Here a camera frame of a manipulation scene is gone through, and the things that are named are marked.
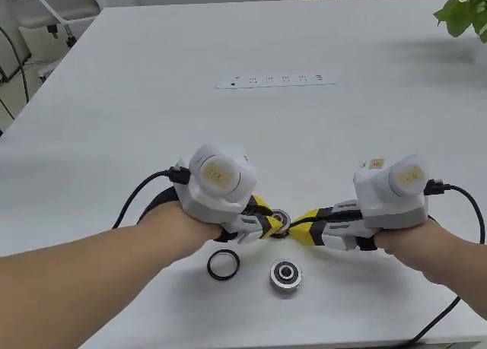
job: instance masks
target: white chair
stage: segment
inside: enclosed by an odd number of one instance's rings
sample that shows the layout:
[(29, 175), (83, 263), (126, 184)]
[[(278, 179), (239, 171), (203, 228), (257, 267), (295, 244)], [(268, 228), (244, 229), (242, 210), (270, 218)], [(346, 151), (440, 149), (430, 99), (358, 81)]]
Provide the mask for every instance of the white chair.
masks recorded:
[(91, 21), (99, 15), (103, 4), (97, 0), (39, 0), (62, 25), (78, 21)]
[(61, 24), (68, 34), (69, 47), (76, 43), (69, 24), (92, 21), (102, 8), (97, 0), (20, 0), (13, 4), (19, 27), (30, 30), (48, 27), (56, 36), (57, 24)]

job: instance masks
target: white wall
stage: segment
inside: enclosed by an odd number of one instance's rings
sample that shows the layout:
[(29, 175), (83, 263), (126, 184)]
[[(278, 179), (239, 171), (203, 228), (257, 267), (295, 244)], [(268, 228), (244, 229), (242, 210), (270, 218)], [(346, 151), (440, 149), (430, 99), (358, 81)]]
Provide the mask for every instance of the white wall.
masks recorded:
[[(11, 13), (10, 6), (16, 0), (0, 0), (0, 26), (7, 31), (10, 38), (14, 42), (21, 60), (25, 59), (29, 54), (29, 50), (25, 45), (24, 39), (18, 30), (17, 22), (14, 15)], [(17, 60), (11, 50), (7, 39), (0, 33), (0, 67), (3, 71), (10, 75), (18, 67)]]

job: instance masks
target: power strip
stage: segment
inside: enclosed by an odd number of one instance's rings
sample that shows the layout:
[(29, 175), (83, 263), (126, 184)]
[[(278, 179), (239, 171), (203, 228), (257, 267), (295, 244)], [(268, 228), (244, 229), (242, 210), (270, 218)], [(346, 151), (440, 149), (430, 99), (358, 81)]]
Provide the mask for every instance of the power strip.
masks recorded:
[(330, 85), (320, 74), (262, 75), (235, 77), (217, 84), (218, 89), (300, 87), (304, 85)]

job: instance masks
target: wrist strap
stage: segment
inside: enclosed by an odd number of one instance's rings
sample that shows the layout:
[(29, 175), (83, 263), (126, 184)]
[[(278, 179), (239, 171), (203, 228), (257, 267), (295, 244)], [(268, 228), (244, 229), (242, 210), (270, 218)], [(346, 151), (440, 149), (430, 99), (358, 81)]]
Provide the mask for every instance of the wrist strap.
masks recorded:
[[(151, 210), (156, 208), (159, 205), (162, 205), (164, 203), (168, 202), (176, 202), (179, 201), (180, 199), (177, 197), (176, 189), (174, 187), (170, 187), (166, 189), (165, 191), (159, 193), (158, 195), (155, 196), (155, 198), (152, 200), (152, 202), (147, 206), (142, 212), (142, 215), (138, 219), (138, 222), (141, 221), (142, 218)], [(226, 229), (222, 228), (221, 229), (221, 235), (215, 239), (217, 243), (227, 243), (230, 240), (233, 240), (237, 237), (238, 233), (229, 233), (226, 231)]]

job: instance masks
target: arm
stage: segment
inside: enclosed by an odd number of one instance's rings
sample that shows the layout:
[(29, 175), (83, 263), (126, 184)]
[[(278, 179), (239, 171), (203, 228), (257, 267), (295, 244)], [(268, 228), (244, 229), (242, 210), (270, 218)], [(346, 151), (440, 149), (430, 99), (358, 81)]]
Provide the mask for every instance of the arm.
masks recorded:
[(375, 243), (430, 281), (450, 288), (487, 319), (487, 246), (462, 240), (433, 220), (380, 232)]
[(171, 202), (137, 226), (0, 258), (0, 347), (81, 346), (162, 268), (219, 234)]

